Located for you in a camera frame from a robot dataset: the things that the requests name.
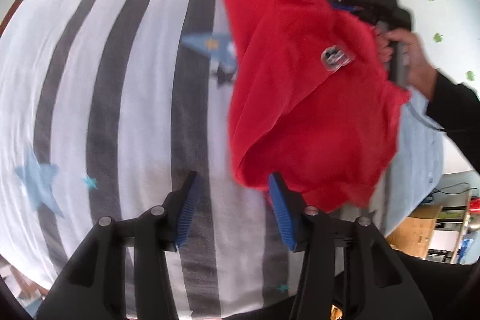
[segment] human hand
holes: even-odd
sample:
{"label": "human hand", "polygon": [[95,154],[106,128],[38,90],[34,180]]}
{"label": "human hand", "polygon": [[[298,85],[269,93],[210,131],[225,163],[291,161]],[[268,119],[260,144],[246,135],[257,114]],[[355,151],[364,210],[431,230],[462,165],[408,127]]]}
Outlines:
{"label": "human hand", "polygon": [[404,44],[404,61],[409,67],[408,83],[431,100],[435,90],[437,70],[427,61],[420,38],[405,29],[395,29],[387,33],[377,30],[376,33],[380,61],[386,63],[392,59],[393,49],[388,46],[390,42],[400,41]]}

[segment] red cloth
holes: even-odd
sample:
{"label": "red cloth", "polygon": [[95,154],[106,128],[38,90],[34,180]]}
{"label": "red cloth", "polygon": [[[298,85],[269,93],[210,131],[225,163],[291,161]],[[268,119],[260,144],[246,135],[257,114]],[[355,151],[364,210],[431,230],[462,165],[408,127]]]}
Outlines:
{"label": "red cloth", "polygon": [[[324,211],[365,207],[395,154],[409,98],[387,81],[371,27],[327,0],[225,5],[239,63],[229,113],[236,180],[267,191],[279,171]],[[351,62],[333,72],[322,54],[335,49]]]}

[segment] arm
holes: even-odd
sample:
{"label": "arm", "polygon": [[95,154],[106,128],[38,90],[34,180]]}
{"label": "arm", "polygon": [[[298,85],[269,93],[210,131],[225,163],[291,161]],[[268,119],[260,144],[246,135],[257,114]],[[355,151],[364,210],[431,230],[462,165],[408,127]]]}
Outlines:
{"label": "arm", "polygon": [[480,172],[480,101],[465,85],[455,85],[440,72],[437,74],[427,115],[447,130],[476,128],[473,132],[447,132],[447,136]]}
{"label": "arm", "polygon": [[470,164],[480,172],[480,101],[465,85],[455,85],[433,68],[426,60],[420,39],[404,29],[385,35],[377,32],[380,60],[387,62],[392,56],[390,41],[405,45],[409,65],[409,84],[419,90],[430,102],[427,115],[447,130],[477,128],[476,131],[447,132],[447,136],[460,148]]}

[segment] cable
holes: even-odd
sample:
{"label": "cable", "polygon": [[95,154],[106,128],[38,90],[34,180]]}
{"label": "cable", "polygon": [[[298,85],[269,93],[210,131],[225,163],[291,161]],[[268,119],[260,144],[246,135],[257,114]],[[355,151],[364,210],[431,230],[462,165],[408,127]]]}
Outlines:
{"label": "cable", "polygon": [[479,127],[472,127],[472,128],[464,128],[464,129],[445,129],[445,128],[437,128],[435,126],[433,126],[432,124],[429,124],[427,121],[425,121],[425,119],[422,118],[422,116],[420,114],[418,114],[418,112],[415,110],[415,108],[413,107],[411,101],[408,101],[406,103],[407,107],[409,108],[410,110],[410,113],[412,114],[412,116],[419,122],[421,122],[422,124],[424,124],[424,126],[426,126],[427,128],[430,128],[430,129],[433,129],[437,132],[446,132],[446,133],[465,133],[465,132],[480,132],[480,128]]}
{"label": "cable", "polygon": [[[468,188],[463,190],[463,191],[460,191],[458,193],[447,193],[445,191],[442,191],[442,190],[445,190],[445,189],[450,189],[452,187],[457,187],[459,185],[467,185]],[[470,183],[468,182],[460,182],[460,183],[457,183],[456,185],[452,185],[452,186],[445,186],[443,188],[440,188],[440,189],[437,189],[437,188],[434,188],[430,194],[436,194],[436,193],[442,193],[442,194],[448,194],[448,195],[451,195],[451,196],[455,196],[455,195],[458,195],[458,194],[463,194],[463,193],[466,193],[467,191],[470,191],[470,190],[478,190],[477,187],[470,187]]]}

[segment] star pattern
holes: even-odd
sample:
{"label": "star pattern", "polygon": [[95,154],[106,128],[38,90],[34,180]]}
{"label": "star pattern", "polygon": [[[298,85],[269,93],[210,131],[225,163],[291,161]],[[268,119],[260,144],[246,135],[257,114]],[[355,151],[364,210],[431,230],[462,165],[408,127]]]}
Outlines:
{"label": "star pattern", "polygon": [[233,84],[233,79],[236,72],[226,72],[221,64],[218,65],[218,70],[213,72],[212,76],[217,78],[217,86],[221,87],[224,84]]}
{"label": "star pattern", "polygon": [[40,164],[32,147],[25,151],[25,165],[15,167],[15,173],[26,188],[32,210],[36,211],[44,204],[56,215],[63,217],[52,194],[52,183],[58,172],[55,164]]}
{"label": "star pattern", "polygon": [[82,181],[87,185],[87,189],[89,190],[97,188],[97,180],[95,178],[90,178],[87,175]]}
{"label": "star pattern", "polygon": [[285,293],[289,291],[289,287],[288,285],[280,285],[279,287],[277,287],[277,290],[279,290],[282,293]]}
{"label": "star pattern", "polygon": [[195,33],[182,37],[182,44],[203,55],[216,58],[224,68],[237,69],[237,54],[232,37],[227,33]]}

